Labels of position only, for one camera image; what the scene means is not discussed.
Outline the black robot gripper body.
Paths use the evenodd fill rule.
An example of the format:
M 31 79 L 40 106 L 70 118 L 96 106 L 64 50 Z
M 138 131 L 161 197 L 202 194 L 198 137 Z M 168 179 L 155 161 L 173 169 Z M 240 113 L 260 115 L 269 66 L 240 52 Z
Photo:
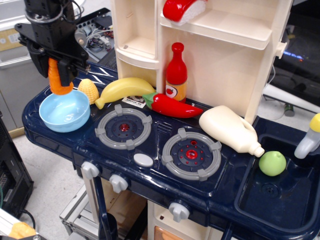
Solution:
M 89 54 L 76 41 L 76 24 L 80 18 L 63 14 L 56 18 L 32 14 L 28 15 L 29 23 L 17 23 L 14 28 L 20 34 L 19 42 L 38 45 L 45 49 L 46 55 L 54 60 L 70 59 L 77 71 L 88 72 Z

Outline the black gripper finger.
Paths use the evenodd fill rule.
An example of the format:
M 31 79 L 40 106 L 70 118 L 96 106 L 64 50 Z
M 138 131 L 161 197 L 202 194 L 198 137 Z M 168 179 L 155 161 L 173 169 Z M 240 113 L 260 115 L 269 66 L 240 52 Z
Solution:
M 78 75 L 77 69 L 72 65 L 68 58 L 62 58 L 57 63 L 58 73 L 62 87 L 68 87 Z
M 46 50 L 36 44 L 29 44 L 27 49 L 29 51 L 30 58 L 38 72 L 44 78 L 47 78 L 49 76 L 49 56 L 46 55 Z

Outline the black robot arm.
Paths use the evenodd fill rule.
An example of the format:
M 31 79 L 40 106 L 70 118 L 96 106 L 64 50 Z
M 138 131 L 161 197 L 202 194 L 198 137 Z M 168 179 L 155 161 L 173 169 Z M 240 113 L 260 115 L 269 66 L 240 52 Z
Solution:
M 20 44 L 27 47 L 30 57 L 39 71 L 49 76 L 49 59 L 57 61 L 62 87 L 68 87 L 78 76 L 86 73 L 88 53 L 75 38 L 77 23 L 72 0 L 26 0 L 25 17 L 28 23 L 17 23 Z

